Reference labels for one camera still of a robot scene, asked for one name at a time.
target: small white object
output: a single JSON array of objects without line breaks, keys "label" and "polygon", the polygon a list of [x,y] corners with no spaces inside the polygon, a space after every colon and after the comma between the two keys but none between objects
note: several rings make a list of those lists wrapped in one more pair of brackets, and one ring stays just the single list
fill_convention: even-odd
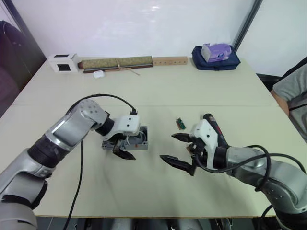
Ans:
[{"label": "small white object", "polygon": [[78,56],[76,54],[53,54],[48,62],[56,73],[78,72]]},{"label": "small white object", "polygon": [[102,70],[98,70],[94,72],[94,78],[102,78],[105,76],[105,73]]}]

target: navy blue bag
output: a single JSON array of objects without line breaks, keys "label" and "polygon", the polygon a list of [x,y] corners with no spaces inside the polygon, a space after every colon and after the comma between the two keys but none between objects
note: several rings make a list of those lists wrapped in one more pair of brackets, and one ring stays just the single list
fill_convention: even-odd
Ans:
[{"label": "navy blue bag", "polygon": [[200,70],[230,70],[236,69],[236,67],[241,63],[237,57],[234,49],[231,47],[231,54],[228,60],[216,61],[216,62],[206,62],[206,60],[201,55],[201,46],[196,46],[192,51],[192,57],[194,64],[197,69]]}]

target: gray electrical box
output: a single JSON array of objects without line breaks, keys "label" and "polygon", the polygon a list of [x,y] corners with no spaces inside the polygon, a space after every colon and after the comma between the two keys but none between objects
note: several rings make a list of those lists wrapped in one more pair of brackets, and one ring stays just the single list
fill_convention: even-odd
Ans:
[{"label": "gray electrical box", "polygon": [[[108,140],[102,142],[102,148],[104,150],[112,150],[114,145]],[[121,149],[129,150],[147,150],[148,149],[148,132],[147,126],[141,126],[139,134],[137,136],[127,136],[127,138],[121,143]]]}]

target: person's arm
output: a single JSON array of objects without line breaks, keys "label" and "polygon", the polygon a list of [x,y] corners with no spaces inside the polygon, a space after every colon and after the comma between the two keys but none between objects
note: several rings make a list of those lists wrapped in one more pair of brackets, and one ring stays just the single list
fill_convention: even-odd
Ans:
[{"label": "person's arm", "polygon": [[282,97],[278,96],[274,90],[271,91],[271,94],[277,101],[279,107],[281,107],[281,109],[287,114],[287,116],[289,116],[289,107],[287,101]]}]

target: robotic arm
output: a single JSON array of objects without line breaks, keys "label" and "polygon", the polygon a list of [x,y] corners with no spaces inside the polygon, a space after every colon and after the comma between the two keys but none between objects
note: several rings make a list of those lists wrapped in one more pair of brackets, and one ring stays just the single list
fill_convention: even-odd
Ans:
[{"label": "robotic arm", "polygon": [[103,140],[112,141],[114,154],[135,160],[132,154],[120,149],[120,142],[126,136],[137,136],[139,128],[138,115],[112,120],[96,102],[80,101],[0,174],[0,229],[37,229],[32,209],[39,205],[46,192],[46,179],[90,130],[101,134]]},{"label": "robotic arm", "polygon": [[[172,167],[184,170],[192,176],[197,166],[217,173],[251,157],[263,155],[263,152],[257,149],[228,146],[211,114],[206,114],[204,119],[193,127],[190,134],[177,133],[172,137],[191,143],[188,151],[192,157],[192,165],[176,157],[168,155],[160,157]],[[283,229],[307,229],[307,176],[305,173],[288,163],[271,160],[269,178],[261,185],[266,168],[266,159],[260,158],[229,170],[227,174],[243,183],[257,188],[260,186],[259,189],[272,204]]]}]

